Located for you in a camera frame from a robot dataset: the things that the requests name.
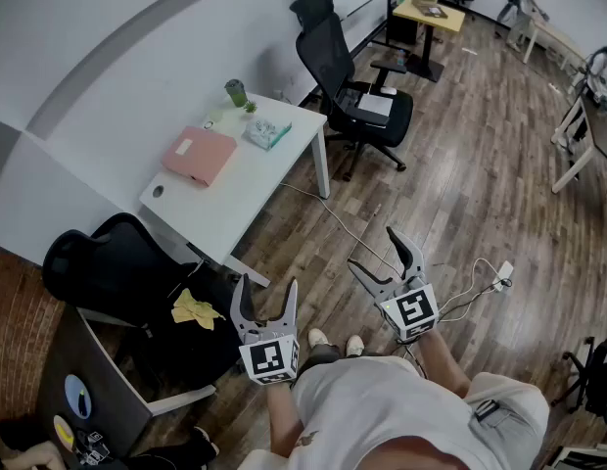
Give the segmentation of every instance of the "yellow cloth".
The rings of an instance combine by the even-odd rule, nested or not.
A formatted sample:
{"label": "yellow cloth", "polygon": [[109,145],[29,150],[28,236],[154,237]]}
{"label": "yellow cloth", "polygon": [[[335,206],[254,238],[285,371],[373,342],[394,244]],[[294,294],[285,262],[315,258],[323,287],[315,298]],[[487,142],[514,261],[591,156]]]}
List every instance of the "yellow cloth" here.
{"label": "yellow cloth", "polygon": [[177,301],[173,304],[171,311],[173,320],[176,324],[197,320],[197,323],[204,329],[214,330],[214,320],[218,317],[225,320],[225,317],[212,308],[210,303],[198,302],[193,298],[188,289],[184,289],[179,295]]}

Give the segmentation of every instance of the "blue plate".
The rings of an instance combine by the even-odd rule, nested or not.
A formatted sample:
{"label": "blue plate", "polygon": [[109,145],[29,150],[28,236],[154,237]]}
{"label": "blue plate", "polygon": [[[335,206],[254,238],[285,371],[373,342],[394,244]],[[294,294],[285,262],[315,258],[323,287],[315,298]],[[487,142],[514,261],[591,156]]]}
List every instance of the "blue plate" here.
{"label": "blue plate", "polygon": [[92,400],[86,385],[74,374],[65,379],[65,395],[70,409],[81,419],[87,419],[92,412]]}

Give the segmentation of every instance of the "white power adapter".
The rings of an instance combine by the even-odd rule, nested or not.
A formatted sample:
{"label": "white power adapter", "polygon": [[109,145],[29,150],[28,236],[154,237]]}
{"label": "white power adapter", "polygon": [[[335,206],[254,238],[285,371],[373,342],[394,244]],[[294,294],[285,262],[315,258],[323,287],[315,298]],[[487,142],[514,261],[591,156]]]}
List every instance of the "white power adapter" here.
{"label": "white power adapter", "polygon": [[505,261],[503,263],[503,265],[501,266],[501,268],[499,269],[499,271],[497,272],[497,276],[494,278],[494,280],[492,281],[493,283],[493,287],[494,289],[499,293],[503,290],[504,286],[501,282],[498,282],[499,280],[503,280],[506,278],[510,278],[510,275],[512,275],[512,270],[514,269],[514,267],[512,266],[512,264],[510,264],[508,261]]}

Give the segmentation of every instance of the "chair headrest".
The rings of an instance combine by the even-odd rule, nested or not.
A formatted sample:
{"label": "chair headrest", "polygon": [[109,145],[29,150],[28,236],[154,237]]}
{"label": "chair headrest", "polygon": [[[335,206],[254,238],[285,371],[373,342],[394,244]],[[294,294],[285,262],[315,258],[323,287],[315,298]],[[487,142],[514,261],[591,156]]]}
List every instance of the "chair headrest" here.
{"label": "chair headrest", "polygon": [[290,9],[297,14],[303,32],[308,32],[334,12],[334,4],[332,0],[296,0]]}

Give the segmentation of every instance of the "pink folder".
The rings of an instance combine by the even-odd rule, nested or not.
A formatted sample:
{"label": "pink folder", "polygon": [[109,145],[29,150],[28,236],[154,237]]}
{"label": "pink folder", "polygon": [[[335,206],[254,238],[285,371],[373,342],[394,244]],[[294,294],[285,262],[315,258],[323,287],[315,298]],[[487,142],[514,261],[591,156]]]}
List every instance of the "pink folder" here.
{"label": "pink folder", "polygon": [[163,165],[210,186],[236,149],[233,137],[186,127],[163,157]]}

